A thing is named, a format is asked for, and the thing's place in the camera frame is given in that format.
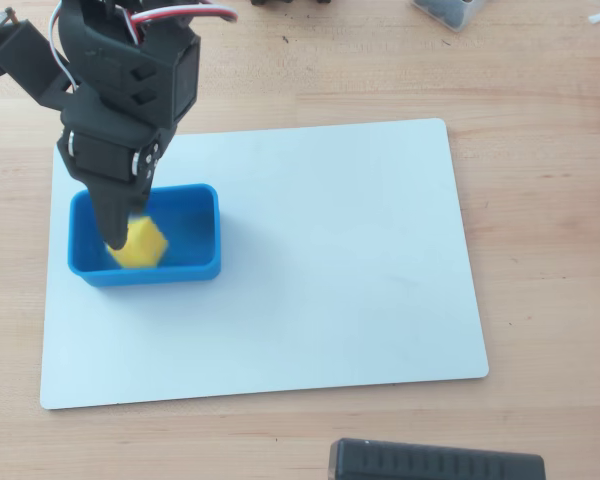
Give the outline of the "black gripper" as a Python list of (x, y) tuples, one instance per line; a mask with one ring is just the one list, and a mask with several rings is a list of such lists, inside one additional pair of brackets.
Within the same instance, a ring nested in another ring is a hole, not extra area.
[(58, 149), (66, 168), (88, 189), (102, 239), (120, 250), (129, 216), (145, 212), (154, 170), (174, 130), (106, 105), (90, 87), (66, 96), (60, 119), (65, 132)]

